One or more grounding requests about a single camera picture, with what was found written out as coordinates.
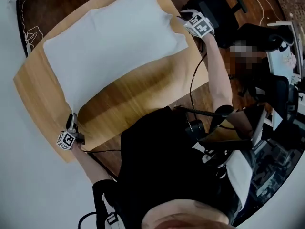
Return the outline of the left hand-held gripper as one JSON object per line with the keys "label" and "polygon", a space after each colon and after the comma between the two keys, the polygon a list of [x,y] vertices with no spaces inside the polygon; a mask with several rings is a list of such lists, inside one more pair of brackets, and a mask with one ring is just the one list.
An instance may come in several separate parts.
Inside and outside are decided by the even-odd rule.
{"label": "left hand-held gripper", "polygon": [[70,114],[66,122],[66,130],[58,136],[56,145],[63,150],[70,150],[74,142],[85,145],[85,137],[77,130],[77,115]]}

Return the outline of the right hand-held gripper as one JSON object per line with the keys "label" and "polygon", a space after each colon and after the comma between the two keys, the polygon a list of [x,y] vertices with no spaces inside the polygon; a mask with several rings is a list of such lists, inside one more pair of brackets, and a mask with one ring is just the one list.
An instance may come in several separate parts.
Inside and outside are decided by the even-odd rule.
{"label": "right hand-held gripper", "polygon": [[177,16],[177,20],[180,23],[184,23],[186,30],[195,37],[204,37],[211,33],[214,35],[214,27],[212,26],[209,19],[201,12],[194,9],[186,9],[180,11],[180,16]]}

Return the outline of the white pillowcase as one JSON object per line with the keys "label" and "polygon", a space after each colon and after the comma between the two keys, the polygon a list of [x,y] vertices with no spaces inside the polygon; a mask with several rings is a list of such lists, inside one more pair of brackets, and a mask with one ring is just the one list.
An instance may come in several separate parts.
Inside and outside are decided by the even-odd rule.
{"label": "white pillowcase", "polygon": [[43,45],[75,114],[104,87],[144,64],[187,48],[171,14],[157,0],[116,0],[83,17]]}

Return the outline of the person's right forearm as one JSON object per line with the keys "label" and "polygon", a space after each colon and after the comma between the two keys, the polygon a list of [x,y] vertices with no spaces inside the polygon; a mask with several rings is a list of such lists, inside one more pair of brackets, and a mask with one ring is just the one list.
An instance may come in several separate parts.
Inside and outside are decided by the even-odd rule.
{"label": "person's right forearm", "polygon": [[213,110],[223,105],[233,106],[232,88],[217,42],[210,33],[203,37],[203,41],[207,51],[209,92]]}

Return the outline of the person's left forearm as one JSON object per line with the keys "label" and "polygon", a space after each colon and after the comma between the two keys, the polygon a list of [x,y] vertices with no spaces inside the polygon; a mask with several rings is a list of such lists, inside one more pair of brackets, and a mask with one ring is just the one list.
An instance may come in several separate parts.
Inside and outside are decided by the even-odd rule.
{"label": "person's left forearm", "polygon": [[93,184],[101,180],[113,180],[102,166],[82,150],[81,143],[74,142],[71,151]]}

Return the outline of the black office chair with headrest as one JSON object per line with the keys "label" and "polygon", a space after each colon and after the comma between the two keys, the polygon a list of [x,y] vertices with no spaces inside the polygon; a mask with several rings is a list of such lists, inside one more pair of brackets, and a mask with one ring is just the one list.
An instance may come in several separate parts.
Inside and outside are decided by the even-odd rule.
{"label": "black office chair with headrest", "polygon": [[230,46],[253,46],[259,52],[283,52],[294,44],[294,36],[288,26],[281,25],[276,29],[250,23],[239,26],[235,13],[242,10],[247,13],[243,0],[230,7],[226,0],[189,0],[182,10],[194,9],[207,17],[214,27],[215,39],[220,48]]}

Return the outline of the white desk with monitor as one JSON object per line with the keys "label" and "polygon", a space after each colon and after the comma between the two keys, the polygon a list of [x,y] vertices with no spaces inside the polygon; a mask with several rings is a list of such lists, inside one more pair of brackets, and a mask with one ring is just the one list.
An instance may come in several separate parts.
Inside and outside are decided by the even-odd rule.
{"label": "white desk with monitor", "polygon": [[[276,21],[269,23],[267,26],[274,28],[276,26],[288,26],[294,36],[293,46],[288,46],[283,52],[279,50],[268,52],[267,58],[269,62],[270,72],[274,75],[284,76],[289,83],[294,84],[305,77],[305,58],[303,58],[303,31],[297,21]],[[289,57],[294,54],[296,57],[295,68],[288,64]]]}

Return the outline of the person's black shirt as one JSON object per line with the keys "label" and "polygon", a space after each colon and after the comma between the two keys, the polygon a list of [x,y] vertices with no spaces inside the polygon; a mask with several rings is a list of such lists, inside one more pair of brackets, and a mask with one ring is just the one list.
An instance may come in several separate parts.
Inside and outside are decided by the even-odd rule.
{"label": "person's black shirt", "polygon": [[156,110],[122,132],[122,165],[117,181],[92,189],[97,229],[105,229],[108,202],[126,229],[141,229],[146,213],[176,199],[202,202],[233,223],[241,208],[228,178],[218,179],[193,148],[183,116],[169,107]]}

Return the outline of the black round device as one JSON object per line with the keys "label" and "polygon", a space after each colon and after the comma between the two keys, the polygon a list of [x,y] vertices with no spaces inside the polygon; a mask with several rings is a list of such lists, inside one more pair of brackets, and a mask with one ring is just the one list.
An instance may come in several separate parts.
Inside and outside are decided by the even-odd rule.
{"label": "black round device", "polygon": [[187,125],[185,128],[185,131],[187,132],[188,136],[191,138],[203,138],[206,135],[204,125],[201,120],[193,120],[193,121],[187,121]]}

